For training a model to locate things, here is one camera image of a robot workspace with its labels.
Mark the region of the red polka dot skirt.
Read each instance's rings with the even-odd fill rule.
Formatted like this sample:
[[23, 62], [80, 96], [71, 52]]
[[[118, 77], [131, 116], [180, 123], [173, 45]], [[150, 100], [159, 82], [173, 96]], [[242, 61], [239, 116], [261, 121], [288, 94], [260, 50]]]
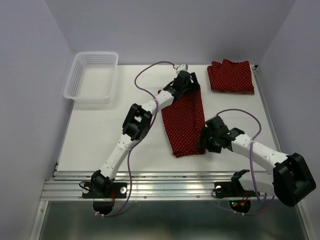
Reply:
[[225, 91], [253, 91], [252, 70], [249, 61], [212, 61], [207, 67], [210, 89]]
[[201, 91], [183, 95], [177, 102], [161, 110], [162, 121], [175, 158], [203, 155], [198, 148], [205, 115]]

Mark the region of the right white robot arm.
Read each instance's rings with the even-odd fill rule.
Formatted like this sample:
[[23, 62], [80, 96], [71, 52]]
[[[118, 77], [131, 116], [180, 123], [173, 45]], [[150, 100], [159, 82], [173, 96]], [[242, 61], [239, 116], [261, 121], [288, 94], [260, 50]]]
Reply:
[[229, 181], [215, 183], [212, 195], [217, 199], [267, 194], [294, 207], [317, 187], [302, 155], [273, 150], [254, 141], [239, 128], [229, 129], [219, 116], [206, 121], [198, 147], [218, 154], [227, 149], [266, 171], [254, 173], [252, 168], [243, 169], [234, 173]]

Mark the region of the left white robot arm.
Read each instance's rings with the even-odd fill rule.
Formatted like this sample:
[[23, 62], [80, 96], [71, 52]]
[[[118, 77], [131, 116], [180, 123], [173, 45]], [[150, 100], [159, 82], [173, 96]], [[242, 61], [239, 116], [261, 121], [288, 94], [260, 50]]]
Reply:
[[179, 102], [199, 90], [200, 84], [196, 74], [181, 70], [177, 77], [150, 101], [143, 104], [134, 103], [124, 119], [117, 145], [104, 164], [91, 175], [90, 190], [95, 191], [100, 197], [107, 197], [111, 193], [112, 183], [121, 164], [134, 146], [147, 136], [152, 127], [152, 120], [158, 112], [173, 110], [174, 114], [180, 116], [182, 111], [178, 109]]

